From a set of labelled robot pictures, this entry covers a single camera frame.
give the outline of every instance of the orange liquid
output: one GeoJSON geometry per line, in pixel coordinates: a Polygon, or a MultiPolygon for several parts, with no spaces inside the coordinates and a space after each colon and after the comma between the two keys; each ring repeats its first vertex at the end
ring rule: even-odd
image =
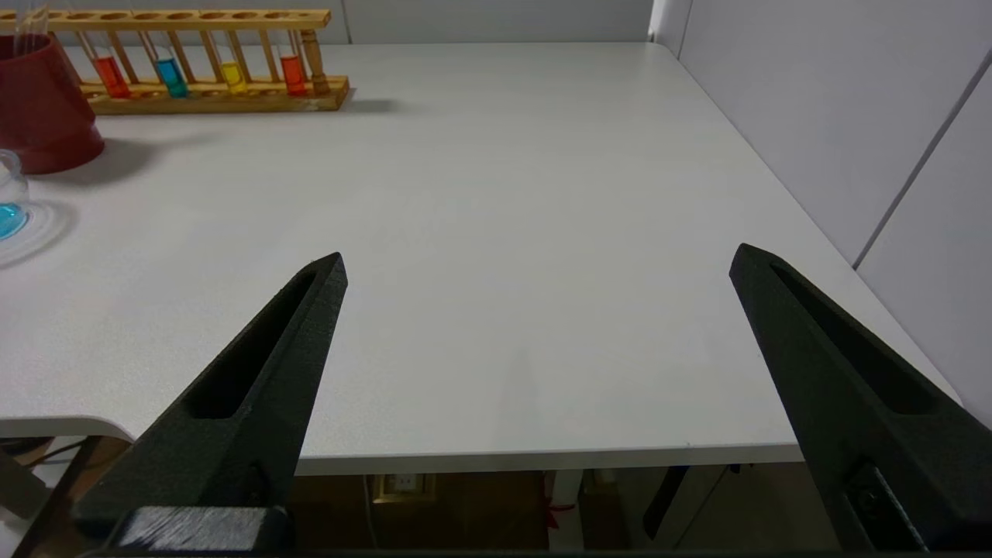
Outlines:
{"type": "Polygon", "coordinates": [[[286,79],[286,91],[292,96],[307,94],[307,77],[304,75],[304,65],[300,57],[280,57],[283,63],[283,77],[286,79]]]}
{"type": "Polygon", "coordinates": [[[103,86],[107,88],[110,96],[118,99],[131,96],[131,90],[127,88],[124,76],[121,75],[121,70],[113,57],[96,59],[93,64],[96,65],[96,72],[100,74],[100,80],[103,81],[103,86]]]}

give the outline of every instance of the red bucket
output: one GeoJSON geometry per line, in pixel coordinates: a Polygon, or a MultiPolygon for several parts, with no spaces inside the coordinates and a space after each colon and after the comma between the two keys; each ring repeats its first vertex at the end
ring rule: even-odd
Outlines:
{"type": "Polygon", "coordinates": [[[21,158],[25,174],[78,167],[103,151],[96,116],[62,61],[59,46],[14,58],[14,38],[0,37],[0,149],[21,158]]]}

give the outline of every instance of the blue liquid in beaker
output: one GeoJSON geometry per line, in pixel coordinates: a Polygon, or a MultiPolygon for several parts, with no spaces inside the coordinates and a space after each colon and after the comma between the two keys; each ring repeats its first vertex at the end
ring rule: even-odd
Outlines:
{"type": "Polygon", "coordinates": [[[26,222],[28,222],[28,214],[20,206],[0,204],[0,240],[21,230],[26,222]]]}
{"type": "Polygon", "coordinates": [[[159,75],[162,77],[162,83],[169,90],[170,97],[184,98],[189,96],[189,89],[186,87],[183,74],[180,73],[180,67],[176,66],[176,59],[159,60],[155,64],[159,67],[159,75]]]}

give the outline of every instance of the power socket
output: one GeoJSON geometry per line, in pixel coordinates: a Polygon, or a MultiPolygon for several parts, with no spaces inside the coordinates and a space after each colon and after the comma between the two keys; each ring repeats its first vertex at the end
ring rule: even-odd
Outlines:
{"type": "Polygon", "coordinates": [[[419,492],[417,477],[419,475],[392,475],[393,490],[396,492],[419,492]]]}
{"type": "Polygon", "coordinates": [[[376,475],[374,503],[434,501],[437,475],[376,475]]]}

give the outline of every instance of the wooden test tube rack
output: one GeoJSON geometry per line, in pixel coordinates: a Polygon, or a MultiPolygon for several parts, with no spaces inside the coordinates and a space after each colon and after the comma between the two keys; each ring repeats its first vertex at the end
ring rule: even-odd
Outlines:
{"type": "MultiPolygon", "coordinates": [[[[126,75],[129,98],[111,98],[98,80],[79,79],[68,57],[64,57],[79,89],[97,114],[177,114],[208,112],[311,112],[337,110],[350,87],[346,75],[325,75],[316,30],[330,21],[329,10],[87,10],[60,11],[49,14],[49,37],[62,48],[60,33],[77,34],[85,41],[88,34],[102,33],[113,47],[114,54],[126,75]],[[148,44],[149,32],[165,32],[169,37],[177,62],[186,75],[189,96],[172,98],[157,77],[139,77],[128,58],[121,36],[138,34],[142,44],[148,44]],[[183,45],[178,32],[198,32],[202,45],[183,45]],[[280,77],[273,56],[269,33],[290,33],[292,41],[305,55],[310,71],[306,70],[307,95],[290,96],[280,77]],[[232,94],[223,79],[219,54],[213,36],[224,33],[230,49],[247,82],[248,91],[232,94]],[[268,68],[264,77],[253,75],[248,68],[239,33],[259,36],[268,68]],[[212,75],[194,75],[186,51],[204,49],[210,61],[212,75]]],[[[13,32],[16,13],[0,10],[0,33],[13,32]]],[[[146,49],[152,68],[155,60],[146,49]]]]}

